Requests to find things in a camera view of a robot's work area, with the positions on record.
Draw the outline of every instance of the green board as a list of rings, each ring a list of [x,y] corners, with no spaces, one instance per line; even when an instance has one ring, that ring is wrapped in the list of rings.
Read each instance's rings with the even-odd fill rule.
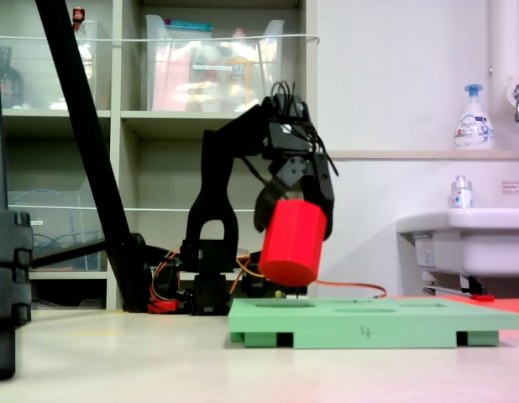
[[[496,346],[519,315],[441,298],[235,299],[230,340],[246,347]]]

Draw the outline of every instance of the clear plastic container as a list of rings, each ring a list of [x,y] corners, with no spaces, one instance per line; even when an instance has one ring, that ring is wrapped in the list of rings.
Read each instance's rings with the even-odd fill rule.
[[[201,33],[173,41],[161,17],[147,15],[146,22],[148,39],[161,39],[148,42],[150,111],[241,113],[261,103],[280,80],[281,38],[195,40],[208,34]],[[265,35],[281,35],[283,26],[271,21]]]
[[[79,191],[9,191],[8,205],[12,211],[30,215],[35,258],[102,237],[101,223],[97,210],[93,209],[95,202],[87,180]],[[37,270],[103,270],[104,262],[102,253],[96,253]]]
[[[77,42],[93,101],[97,109],[109,109],[112,45],[90,40],[98,38],[108,38],[101,24],[82,23]],[[67,109],[46,41],[0,38],[0,77],[5,108]]]

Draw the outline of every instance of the white table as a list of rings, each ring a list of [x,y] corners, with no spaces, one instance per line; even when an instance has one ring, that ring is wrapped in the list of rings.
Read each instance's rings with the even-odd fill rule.
[[[244,349],[226,317],[35,311],[0,403],[519,402],[519,331],[498,348]]]

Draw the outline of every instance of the handwritten number 4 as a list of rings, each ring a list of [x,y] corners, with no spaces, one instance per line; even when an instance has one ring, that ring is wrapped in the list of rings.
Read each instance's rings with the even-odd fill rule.
[[[361,326],[360,333],[363,334],[364,336],[366,336],[368,339],[370,339],[370,336],[371,336],[370,327],[364,328],[364,326]]]

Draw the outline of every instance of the shelf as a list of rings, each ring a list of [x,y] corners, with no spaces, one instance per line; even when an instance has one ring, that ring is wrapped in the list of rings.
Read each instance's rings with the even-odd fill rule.
[[[369,151],[339,150],[329,151],[333,160],[519,160],[519,150],[476,149],[452,150],[411,150],[411,151]]]
[[[148,7],[299,8],[301,0],[142,0]]]
[[[179,274],[179,279],[181,281],[193,281],[194,280],[194,276],[196,274],[197,273],[180,273]],[[226,275],[226,280],[227,281],[234,281],[237,278],[237,274],[238,273],[222,273],[222,274]]]
[[[30,271],[31,280],[105,280],[106,271]]]
[[[139,139],[201,140],[204,130],[219,130],[239,114],[122,111],[121,116]]]
[[[110,138],[110,111],[97,111],[102,134]],[[73,139],[68,111],[50,109],[3,109],[7,139]]]

